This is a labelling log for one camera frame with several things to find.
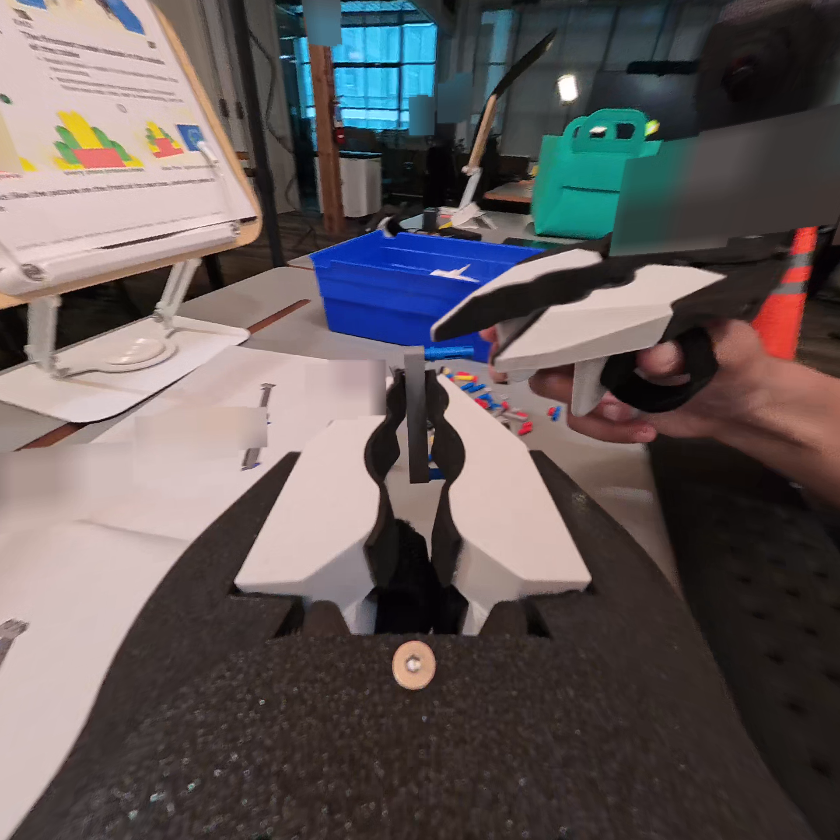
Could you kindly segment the wooden support post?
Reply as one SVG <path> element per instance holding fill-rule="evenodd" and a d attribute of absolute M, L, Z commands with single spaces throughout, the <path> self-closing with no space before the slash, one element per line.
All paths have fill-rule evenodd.
<path fill-rule="evenodd" d="M 340 147 L 335 139 L 338 100 L 335 96 L 331 47 L 309 43 L 311 81 L 318 146 L 320 205 L 325 231 L 339 235 L 345 229 L 340 173 Z"/>

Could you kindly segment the blue plastic bin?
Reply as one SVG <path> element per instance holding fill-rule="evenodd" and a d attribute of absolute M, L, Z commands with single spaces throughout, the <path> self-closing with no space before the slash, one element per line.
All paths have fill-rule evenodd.
<path fill-rule="evenodd" d="M 403 346 L 471 344 L 474 358 L 483 363 L 489 344 L 476 332 L 436 342 L 430 338 L 432 326 L 478 287 L 541 252 L 425 234 L 389 238 L 375 230 L 310 258 L 331 331 Z M 467 264 L 477 283 L 429 275 Z"/>

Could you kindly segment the orange striped traffic cone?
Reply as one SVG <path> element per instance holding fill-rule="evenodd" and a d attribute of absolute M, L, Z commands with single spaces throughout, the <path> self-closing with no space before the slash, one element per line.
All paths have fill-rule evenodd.
<path fill-rule="evenodd" d="M 818 227 L 796 230 L 780 284 L 752 321 L 752 328 L 759 335 L 763 348 L 774 358 L 785 361 L 795 358 L 817 237 Z"/>

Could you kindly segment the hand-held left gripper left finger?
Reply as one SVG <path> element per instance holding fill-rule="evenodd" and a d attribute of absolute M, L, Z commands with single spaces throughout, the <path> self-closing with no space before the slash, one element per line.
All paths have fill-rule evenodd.
<path fill-rule="evenodd" d="M 401 453 L 403 371 L 384 399 L 384 414 L 333 420 L 297 453 L 235 577 L 240 591 L 330 602 L 352 634 L 373 634 L 375 596 L 400 552 L 385 479 Z"/>

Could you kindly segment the pile of colourful connector pins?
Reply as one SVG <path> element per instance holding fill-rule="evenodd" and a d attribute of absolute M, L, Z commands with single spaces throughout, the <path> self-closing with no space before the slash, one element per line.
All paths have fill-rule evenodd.
<path fill-rule="evenodd" d="M 486 377 L 461 366 L 442 364 L 436 373 L 451 382 L 456 390 L 477 404 L 499 425 L 520 438 L 532 435 L 539 426 L 541 417 L 550 425 L 557 424 L 561 419 L 563 409 L 560 404 L 551 403 L 547 408 L 540 410 L 527 408 L 523 397 L 511 395 L 505 388 L 492 385 Z"/>

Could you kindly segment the white wooden document stand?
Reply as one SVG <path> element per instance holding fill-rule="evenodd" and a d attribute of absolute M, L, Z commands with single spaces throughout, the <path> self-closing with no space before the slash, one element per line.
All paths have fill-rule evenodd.
<path fill-rule="evenodd" d="M 153 6 L 194 71 L 174 29 Z M 231 158 L 240 165 L 259 215 L 245 222 L 135 239 L 36 262 L 20 262 L 2 242 L 2 309 L 27 307 L 28 336 L 24 347 L 27 362 L 2 373 L 3 403 L 65 423 L 97 422 L 130 409 L 249 337 L 245 329 L 217 323 L 205 326 L 176 314 L 202 258 L 248 245 L 261 229 L 261 211 L 252 187 L 204 89 L 203 93 L 207 109 L 229 143 Z M 74 349 L 56 351 L 63 296 L 161 268 L 170 268 L 170 275 L 151 316 Z"/>

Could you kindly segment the long black toy beam assembly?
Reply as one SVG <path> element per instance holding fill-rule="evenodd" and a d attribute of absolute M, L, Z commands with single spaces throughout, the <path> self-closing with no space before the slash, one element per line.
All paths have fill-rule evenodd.
<path fill-rule="evenodd" d="M 427 435 L 426 358 L 423 346 L 404 353 L 408 478 L 412 485 L 429 482 Z"/>

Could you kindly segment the large paned window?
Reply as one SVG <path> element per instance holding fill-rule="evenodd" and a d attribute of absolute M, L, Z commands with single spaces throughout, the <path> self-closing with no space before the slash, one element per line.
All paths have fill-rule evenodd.
<path fill-rule="evenodd" d="M 435 90 L 438 28 L 404 17 L 342 26 L 332 47 L 334 89 L 346 126 L 408 130 L 410 100 Z"/>

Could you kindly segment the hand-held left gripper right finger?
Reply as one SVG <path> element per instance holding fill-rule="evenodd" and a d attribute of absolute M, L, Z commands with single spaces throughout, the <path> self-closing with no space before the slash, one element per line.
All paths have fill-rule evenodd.
<path fill-rule="evenodd" d="M 441 471 L 430 560 L 456 631 L 478 634 L 502 602 L 583 592 L 592 582 L 529 448 L 443 374 L 427 373 Z"/>

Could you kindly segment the black wooden desk lamp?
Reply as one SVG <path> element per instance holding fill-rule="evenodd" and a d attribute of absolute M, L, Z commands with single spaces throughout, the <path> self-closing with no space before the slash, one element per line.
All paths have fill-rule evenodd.
<path fill-rule="evenodd" d="M 467 175 L 465 190 L 458 207 L 451 213 L 447 222 L 443 224 L 439 223 L 439 214 L 436 215 L 433 233 L 437 234 L 443 231 L 447 235 L 454 235 L 456 227 L 466 225 L 468 222 L 485 216 L 476 202 L 476 193 L 483 173 L 481 162 L 487 149 L 493 123 L 496 119 L 498 101 L 513 83 L 551 48 L 557 32 L 558 29 L 553 28 L 534 47 L 531 47 L 530 51 L 522 56 L 498 81 L 498 84 L 489 95 L 481 114 L 468 163 L 462 170 Z"/>

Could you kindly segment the printed paper sheet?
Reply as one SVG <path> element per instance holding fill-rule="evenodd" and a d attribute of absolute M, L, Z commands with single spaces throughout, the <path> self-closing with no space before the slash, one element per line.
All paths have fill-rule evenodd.
<path fill-rule="evenodd" d="M 2 242 L 20 262 L 257 218 L 152 3 L 1 6 Z"/>

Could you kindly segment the teal carry case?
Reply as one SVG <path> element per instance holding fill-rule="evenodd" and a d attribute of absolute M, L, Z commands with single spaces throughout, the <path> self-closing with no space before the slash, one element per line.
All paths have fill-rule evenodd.
<path fill-rule="evenodd" d="M 656 155 L 649 117 L 631 108 L 599 109 L 542 139 L 531 200 L 540 236 L 598 239 L 614 228 L 628 162 Z"/>

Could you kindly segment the person's right forearm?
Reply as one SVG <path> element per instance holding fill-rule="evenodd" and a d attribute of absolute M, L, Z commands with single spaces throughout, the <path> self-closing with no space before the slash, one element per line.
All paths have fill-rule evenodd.
<path fill-rule="evenodd" d="M 752 455 L 839 505 L 839 381 L 791 361 L 764 363 Z"/>

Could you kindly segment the white instruction booklet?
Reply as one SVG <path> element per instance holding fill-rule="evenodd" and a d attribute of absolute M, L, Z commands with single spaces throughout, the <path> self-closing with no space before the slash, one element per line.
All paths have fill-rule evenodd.
<path fill-rule="evenodd" d="M 383 360 L 223 351 L 87 444 L 14 453 L 2 505 L 2 838 L 87 723 L 119 648 L 186 548 L 331 421 L 383 414 Z"/>

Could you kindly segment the black perforated panel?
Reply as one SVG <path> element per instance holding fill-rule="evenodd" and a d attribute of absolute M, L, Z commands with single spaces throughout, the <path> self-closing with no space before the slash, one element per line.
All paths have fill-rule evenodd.
<path fill-rule="evenodd" d="M 682 592 L 751 739 L 839 838 L 838 545 L 786 478 L 707 440 L 648 447 Z"/>

